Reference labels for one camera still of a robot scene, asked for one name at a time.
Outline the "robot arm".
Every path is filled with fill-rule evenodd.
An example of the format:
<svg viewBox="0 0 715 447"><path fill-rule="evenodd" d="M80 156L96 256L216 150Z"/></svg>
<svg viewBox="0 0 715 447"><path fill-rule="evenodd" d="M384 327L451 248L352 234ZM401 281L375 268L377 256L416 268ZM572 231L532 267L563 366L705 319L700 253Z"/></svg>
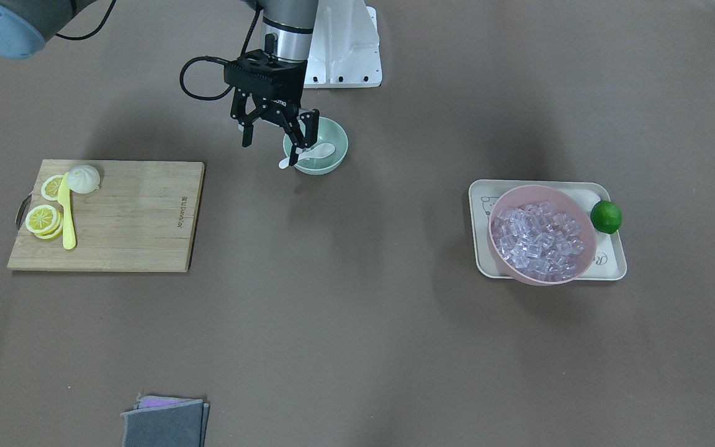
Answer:
<svg viewBox="0 0 715 447"><path fill-rule="evenodd" d="M128 1L122 17L114 20L122 40L138 48L159 48L148 39L189 37L193 21L205 18L206 1ZM222 66L226 93L231 94L230 117L242 129L242 145L253 141L255 122L280 127L290 141L286 165L295 165L305 150L318 140L320 113L302 107L305 75L312 45L317 1L248 1L253 18L236 59L197 56L182 66L181 89L186 71L194 63ZM50 40L81 42L96 36L108 22L115 2L103 7L97 1L0 1L0 56L26 59Z"/></svg>

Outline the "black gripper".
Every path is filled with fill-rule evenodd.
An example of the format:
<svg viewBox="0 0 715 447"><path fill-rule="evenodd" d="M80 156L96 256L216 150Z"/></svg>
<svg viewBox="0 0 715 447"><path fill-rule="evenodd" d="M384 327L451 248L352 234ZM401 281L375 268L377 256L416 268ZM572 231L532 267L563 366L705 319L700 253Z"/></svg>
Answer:
<svg viewBox="0 0 715 447"><path fill-rule="evenodd" d="M255 49L227 60L225 82L235 89L230 115L241 125L241 146L253 143L258 119L284 128L292 147L287 165L295 165L301 153L318 141L320 110L300 114L307 61L282 60Z"/></svg>

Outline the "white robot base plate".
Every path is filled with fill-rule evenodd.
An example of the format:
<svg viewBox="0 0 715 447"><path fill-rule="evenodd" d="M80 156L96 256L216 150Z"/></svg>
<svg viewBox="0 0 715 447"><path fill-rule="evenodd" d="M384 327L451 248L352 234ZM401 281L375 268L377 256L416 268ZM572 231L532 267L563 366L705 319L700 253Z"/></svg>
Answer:
<svg viewBox="0 0 715 447"><path fill-rule="evenodd" d="M304 87L376 88L382 79L375 9L364 1L320 1Z"/></svg>

